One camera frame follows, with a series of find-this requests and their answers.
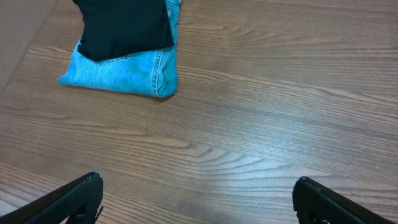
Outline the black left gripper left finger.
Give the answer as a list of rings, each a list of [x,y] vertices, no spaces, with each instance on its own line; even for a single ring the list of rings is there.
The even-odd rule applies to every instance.
[[[1,223],[94,224],[103,207],[103,179],[89,172],[1,217]]]

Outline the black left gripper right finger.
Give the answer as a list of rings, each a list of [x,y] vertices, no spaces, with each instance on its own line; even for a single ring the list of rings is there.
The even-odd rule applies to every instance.
[[[300,224],[394,224],[309,177],[300,177],[292,192]]]

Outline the black t-shirt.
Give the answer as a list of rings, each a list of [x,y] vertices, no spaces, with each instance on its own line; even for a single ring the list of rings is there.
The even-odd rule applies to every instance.
[[[174,46],[164,0],[74,0],[83,16],[78,52],[92,61]]]

